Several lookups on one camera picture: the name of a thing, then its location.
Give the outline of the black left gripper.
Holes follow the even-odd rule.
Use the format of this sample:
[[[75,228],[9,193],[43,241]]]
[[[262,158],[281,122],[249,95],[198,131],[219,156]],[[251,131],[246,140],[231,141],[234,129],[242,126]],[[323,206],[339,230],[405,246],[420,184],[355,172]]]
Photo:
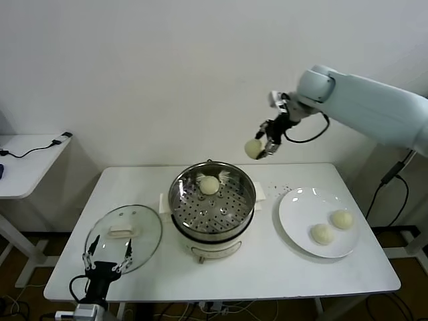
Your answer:
[[[86,302],[105,302],[108,289],[112,282],[120,278],[120,272],[127,270],[133,262],[132,258],[132,240],[126,243],[126,251],[124,259],[120,264],[108,261],[92,262],[92,257],[95,253],[100,236],[97,235],[95,240],[90,244],[89,248],[82,254],[84,262],[85,276],[90,283],[86,292]]]

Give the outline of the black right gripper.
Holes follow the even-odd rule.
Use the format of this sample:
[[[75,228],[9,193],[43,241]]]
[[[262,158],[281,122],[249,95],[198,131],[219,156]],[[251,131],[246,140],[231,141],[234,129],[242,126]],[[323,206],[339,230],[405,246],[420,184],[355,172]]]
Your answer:
[[[257,133],[255,139],[261,139],[266,136],[268,141],[257,155],[257,160],[263,159],[269,155],[273,155],[279,149],[282,143],[282,136],[292,127],[292,121],[289,114],[281,113],[273,120],[264,121]]]

